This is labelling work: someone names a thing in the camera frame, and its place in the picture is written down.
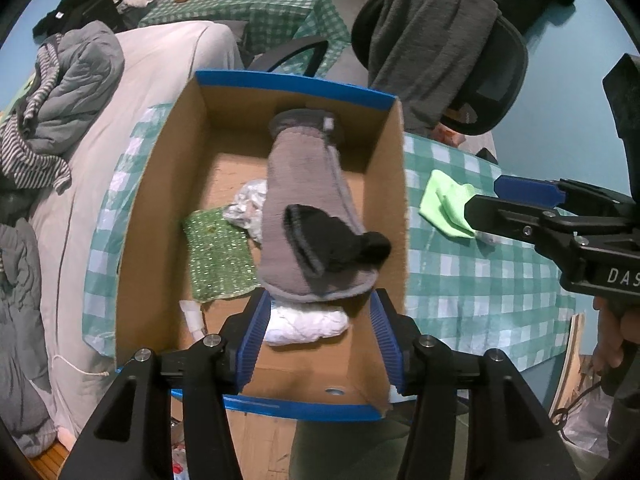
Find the bed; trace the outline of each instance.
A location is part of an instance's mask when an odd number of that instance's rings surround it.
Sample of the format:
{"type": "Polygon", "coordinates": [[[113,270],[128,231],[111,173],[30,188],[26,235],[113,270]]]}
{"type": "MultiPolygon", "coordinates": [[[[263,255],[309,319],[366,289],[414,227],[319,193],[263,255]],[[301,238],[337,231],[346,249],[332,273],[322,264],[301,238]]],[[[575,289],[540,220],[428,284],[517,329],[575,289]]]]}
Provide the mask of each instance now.
{"type": "Polygon", "coordinates": [[[43,192],[31,217],[42,268],[40,309],[54,401],[49,411],[56,427],[71,436],[82,430],[114,369],[111,358],[82,340],[88,248],[113,168],[145,111],[175,101],[195,70],[242,68],[230,29],[212,22],[130,30],[118,34],[118,40],[124,74],[111,101],[70,154],[72,184],[60,195],[43,192]]]}

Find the human hand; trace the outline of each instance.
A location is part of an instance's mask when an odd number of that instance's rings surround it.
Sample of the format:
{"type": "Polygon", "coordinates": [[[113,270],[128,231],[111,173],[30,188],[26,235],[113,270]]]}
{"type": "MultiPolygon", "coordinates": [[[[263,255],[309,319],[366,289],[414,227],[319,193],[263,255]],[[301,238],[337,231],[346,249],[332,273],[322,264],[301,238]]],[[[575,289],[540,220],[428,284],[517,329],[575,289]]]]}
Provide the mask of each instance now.
{"type": "Polygon", "coordinates": [[[431,140],[436,140],[437,142],[441,142],[447,146],[451,146],[452,148],[457,148],[460,144],[465,142],[464,135],[447,128],[442,123],[438,123],[428,137],[431,140]]]}
{"type": "Polygon", "coordinates": [[[593,368],[597,372],[603,371],[606,365],[617,368],[624,358],[622,342],[626,339],[640,344],[640,308],[627,310],[620,320],[603,298],[593,298],[593,308],[598,311],[598,344],[593,351],[593,368]]]}

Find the black sock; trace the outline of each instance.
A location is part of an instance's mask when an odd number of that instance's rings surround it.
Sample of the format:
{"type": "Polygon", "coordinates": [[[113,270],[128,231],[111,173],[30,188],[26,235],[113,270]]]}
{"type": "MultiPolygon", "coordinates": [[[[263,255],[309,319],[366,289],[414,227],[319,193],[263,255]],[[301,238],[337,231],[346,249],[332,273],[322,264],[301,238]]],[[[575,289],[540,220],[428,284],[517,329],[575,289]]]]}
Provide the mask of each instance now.
{"type": "Polygon", "coordinates": [[[391,252],[391,243],[377,232],[357,235],[342,220],[321,209],[287,205],[284,229],[303,274],[319,278],[357,264],[381,265],[391,252]]]}

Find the metal screw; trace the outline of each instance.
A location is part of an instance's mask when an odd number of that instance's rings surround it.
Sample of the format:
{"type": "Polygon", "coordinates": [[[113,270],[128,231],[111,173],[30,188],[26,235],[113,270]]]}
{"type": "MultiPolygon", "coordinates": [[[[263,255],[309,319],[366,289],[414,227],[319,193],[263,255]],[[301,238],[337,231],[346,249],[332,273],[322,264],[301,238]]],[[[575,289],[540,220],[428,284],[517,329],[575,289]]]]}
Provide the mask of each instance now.
{"type": "Polygon", "coordinates": [[[218,346],[222,343],[222,338],[218,334],[209,334],[204,336],[202,342],[204,343],[204,346],[213,348],[214,346],[218,346]]]}
{"type": "Polygon", "coordinates": [[[497,363],[499,363],[500,361],[504,361],[504,358],[502,357],[502,355],[500,355],[500,352],[498,352],[498,350],[495,348],[491,348],[488,352],[488,355],[491,360],[496,361],[497,363]]]}
{"type": "Polygon", "coordinates": [[[436,339],[430,335],[421,335],[418,338],[418,343],[425,348],[433,348],[436,346],[436,339]]]}
{"type": "Polygon", "coordinates": [[[136,355],[135,355],[136,361],[139,361],[141,363],[145,362],[150,357],[151,357],[151,350],[149,350],[149,348],[141,348],[136,352],[136,355]]]}

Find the plastic bag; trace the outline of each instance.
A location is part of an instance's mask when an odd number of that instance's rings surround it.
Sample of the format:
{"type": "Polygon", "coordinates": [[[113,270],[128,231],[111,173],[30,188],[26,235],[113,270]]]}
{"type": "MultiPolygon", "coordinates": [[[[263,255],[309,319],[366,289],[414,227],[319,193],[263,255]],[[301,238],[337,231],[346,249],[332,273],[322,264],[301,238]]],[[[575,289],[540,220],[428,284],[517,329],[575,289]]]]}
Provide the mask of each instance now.
{"type": "Polygon", "coordinates": [[[189,480],[187,452],[184,449],[184,444],[179,444],[172,449],[171,458],[174,461],[174,480],[189,480]]]}
{"type": "Polygon", "coordinates": [[[262,243],[262,207],[267,198],[267,181],[250,180],[236,193],[234,201],[222,213],[223,218],[246,229],[256,243],[262,243]]]}
{"type": "Polygon", "coordinates": [[[565,436],[581,449],[608,458],[607,423],[612,404],[613,397],[600,388],[593,390],[569,412],[565,436]]]}
{"type": "Polygon", "coordinates": [[[313,343],[347,330],[349,317],[341,306],[271,301],[271,319],[264,335],[269,346],[313,343]]]}

